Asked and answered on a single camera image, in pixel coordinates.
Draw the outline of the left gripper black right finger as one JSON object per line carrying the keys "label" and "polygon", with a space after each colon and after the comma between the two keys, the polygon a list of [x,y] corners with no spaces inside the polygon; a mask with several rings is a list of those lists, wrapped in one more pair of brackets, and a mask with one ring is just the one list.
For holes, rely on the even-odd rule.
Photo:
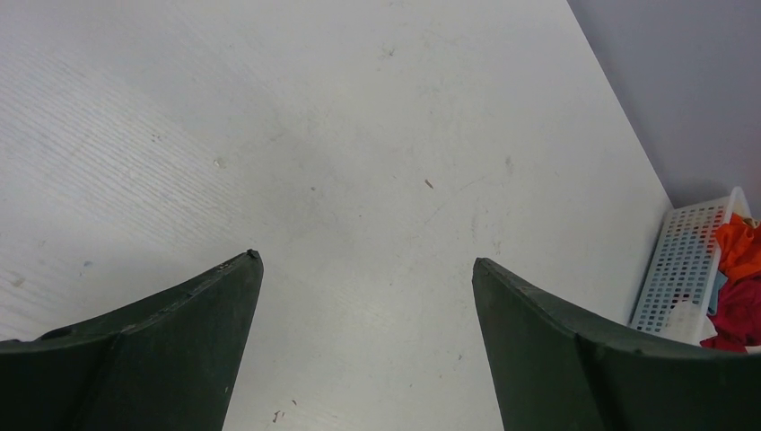
{"label": "left gripper black right finger", "polygon": [[472,277],[507,430],[757,430],[760,358],[632,330],[487,258]]}

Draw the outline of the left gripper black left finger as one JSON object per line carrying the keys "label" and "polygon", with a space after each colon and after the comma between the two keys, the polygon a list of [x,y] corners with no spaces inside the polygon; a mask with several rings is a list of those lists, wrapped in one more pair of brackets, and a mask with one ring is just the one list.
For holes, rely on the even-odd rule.
{"label": "left gripper black left finger", "polygon": [[112,312],[4,341],[2,429],[221,429],[263,275],[246,251]]}

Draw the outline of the red t-shirt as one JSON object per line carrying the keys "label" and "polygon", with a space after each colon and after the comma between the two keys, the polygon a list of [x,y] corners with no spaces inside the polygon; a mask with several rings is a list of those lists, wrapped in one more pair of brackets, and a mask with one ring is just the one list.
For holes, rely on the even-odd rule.
{"label": "red t-shirt", "polygon": [[760,274],[727,282],[719,291],[717,312],[709,317],[716,335],[701,347],[747,354],[760,346]]}

